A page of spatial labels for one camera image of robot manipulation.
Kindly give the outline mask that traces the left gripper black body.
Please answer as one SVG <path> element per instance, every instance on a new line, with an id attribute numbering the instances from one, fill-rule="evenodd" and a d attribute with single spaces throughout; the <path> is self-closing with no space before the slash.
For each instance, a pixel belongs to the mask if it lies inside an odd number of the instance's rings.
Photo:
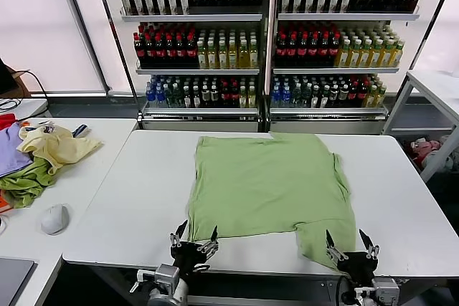
<path id="1" fill-rule="evenodd" d="M 210 268 L 207 261 L 212 258 L 218 250 L 210 253 L 198 252 L 197 249 L 199 246 L 201 246 L 201 244 L 181 242 L 180 247 L 171 247 L 171 256 L 174 259 L 173 266 L 179 269 L 180 278 L 187 278 L 197 272 L 205 272 Z"/>

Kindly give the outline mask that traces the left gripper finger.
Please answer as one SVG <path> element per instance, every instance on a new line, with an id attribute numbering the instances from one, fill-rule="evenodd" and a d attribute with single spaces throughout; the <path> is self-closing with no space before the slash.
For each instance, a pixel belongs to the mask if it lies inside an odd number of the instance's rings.
<path id="1" fill-rule="evenodd" d="M 201 246 L 199 246 L 197 251 L 203 252 L 203 253 L 210 253 L 210 252 L 214 252 L 218 250 L 217 236 L 218 236 L 217 226 L 215 226 L 212 232 L 212 235 L 210 237 L 210 240 L 205 242 Z"/>
<path id="2" fill-rule="evenodd" d="M 171 232 L 169 234 L 169 238 L 171 241 L 171 247 L 180 247 L 181 246 L 181 238 L 185 232 L 186 225 L 188 221 L 185 220 L 182 224 L 180 224 L 175 232 Z"/>

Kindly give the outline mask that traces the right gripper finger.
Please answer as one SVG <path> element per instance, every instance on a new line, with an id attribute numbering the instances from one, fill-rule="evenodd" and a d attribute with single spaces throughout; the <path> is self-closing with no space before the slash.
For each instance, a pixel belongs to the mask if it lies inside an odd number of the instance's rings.
<path id="1" fill-rule="evenodd" d="M 333 262 L 343 262 L 348 259 L 346 254 L 335 247 L 332 236 L 328 230 L 326 230 L 326 252 Z"/>
<path id="2" fill-rule="evenodd" d="M 366 248 L 366 258 L 367 259 L 377 259 L 379 254 L 379 245 L 374 245 L 370 237 L 362 230 L 359 230 L 361 240 Z"/>

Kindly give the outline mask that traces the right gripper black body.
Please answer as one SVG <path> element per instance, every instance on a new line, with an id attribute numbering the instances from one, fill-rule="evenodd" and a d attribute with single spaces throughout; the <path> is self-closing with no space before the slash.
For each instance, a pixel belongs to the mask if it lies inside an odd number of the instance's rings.
<path id="1" fill-rule="evenodd" d="M 350 276 L 355 285 L 370 285 L 374 279 L 377 260 L 368 257 L 366 252 L 346 252 L 347 259 L 339 260 L 339 271 Z"/>

